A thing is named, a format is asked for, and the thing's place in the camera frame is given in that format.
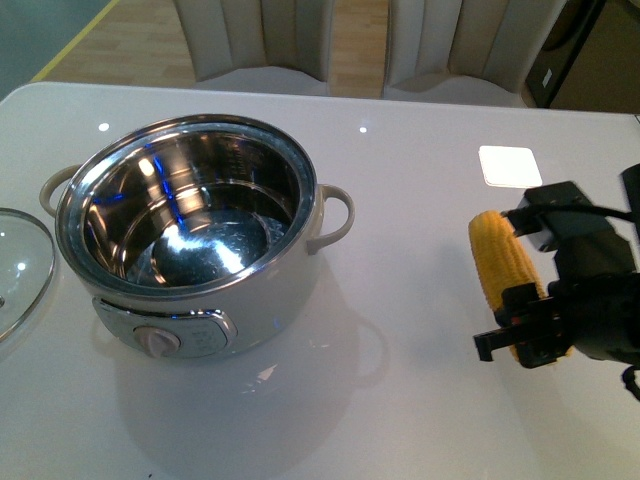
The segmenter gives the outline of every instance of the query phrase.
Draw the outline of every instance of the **pot inner bowl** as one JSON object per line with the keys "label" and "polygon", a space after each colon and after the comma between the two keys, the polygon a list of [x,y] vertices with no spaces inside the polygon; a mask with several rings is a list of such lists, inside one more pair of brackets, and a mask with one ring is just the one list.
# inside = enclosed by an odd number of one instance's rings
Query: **pot inner bowl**
{"label": "pot inner bowl", "polygon": [[[232,191],[246,188],[230,187]],[[266,207],[261,213],[237,206],[207,208],[179,218],[121,275],[129,282],[153,287],[197,285],[238,273],[266,254],[289,228],[286,212],[278,211],[277,205]]]}
{"label": "pot inner bowl", "polygon": [[185,287],[259,268],[299,229],[313,172],[290,140],[245,126],[142,138],[84,174],[83,250],[143,287]]}

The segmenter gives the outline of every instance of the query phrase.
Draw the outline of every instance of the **white chair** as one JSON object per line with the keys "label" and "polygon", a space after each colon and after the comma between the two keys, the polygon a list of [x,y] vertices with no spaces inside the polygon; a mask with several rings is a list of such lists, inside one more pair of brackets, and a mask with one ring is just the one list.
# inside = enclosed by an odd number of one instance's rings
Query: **white chair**
{"label": "white chair", "polygon": [[389,0],[383,98],[525,107],[566,0]]}
{"label": "white chair", "polygon": [[195,88],[329,95],[335,0],[174,0]]}

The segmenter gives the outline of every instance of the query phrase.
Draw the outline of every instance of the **electric hot pot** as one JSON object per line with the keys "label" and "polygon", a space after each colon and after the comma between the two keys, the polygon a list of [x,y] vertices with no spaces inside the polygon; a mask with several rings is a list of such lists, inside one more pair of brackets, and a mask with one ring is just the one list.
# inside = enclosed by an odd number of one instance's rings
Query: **electric hot pot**
{"label": "electric hot pot", "polygon": [[[327,198],[348,214],[321,234]],[[354,220],[349,195],[318,184],[287,134],[212,114],[132,132],[54,175],[40,202],[104,325],[153,357],[236,353],[286,327],[314,287],[318,251]]]}

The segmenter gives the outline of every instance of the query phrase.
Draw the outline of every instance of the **chair backrest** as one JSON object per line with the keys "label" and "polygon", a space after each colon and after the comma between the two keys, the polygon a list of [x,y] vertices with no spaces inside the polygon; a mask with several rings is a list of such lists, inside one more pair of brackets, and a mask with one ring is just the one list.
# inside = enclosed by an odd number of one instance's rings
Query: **chair backrest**
{"label": "chair backrest", "polygon": [[566,0],[389,0],[385,85],[428,73],[518,93]]}
{"label": "chair backrest", "polygon": [[174,0],[197,81],[279,66],[328,81],[335,0]]}

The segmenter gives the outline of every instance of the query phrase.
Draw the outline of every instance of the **white tabletop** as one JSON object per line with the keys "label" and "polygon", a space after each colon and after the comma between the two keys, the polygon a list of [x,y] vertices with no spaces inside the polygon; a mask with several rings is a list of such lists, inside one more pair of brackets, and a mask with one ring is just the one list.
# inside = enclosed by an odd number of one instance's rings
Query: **white tabletop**
{"label": "white tabletop", "polygon": [[[0,103],[0,206],[53,232],[38,204],[49,176],[190,113],[287,132],[320,182],[352,195],[353,230],[323,250],[300,318],[224,360],[125,346],[59,257],[43,302],[0,345],[2,478],[638,478],[640,404],[622,364],[478,361],[472,337],[495,323],[467,239],[474,215],[523,192],[485,184],[482,145],[528,147],[544,183],[574,180],[626,209],[633,116],[42,83]],[[342,215],[330,203],[329,228]],[[533,258],[556,278],[551,254]]]}

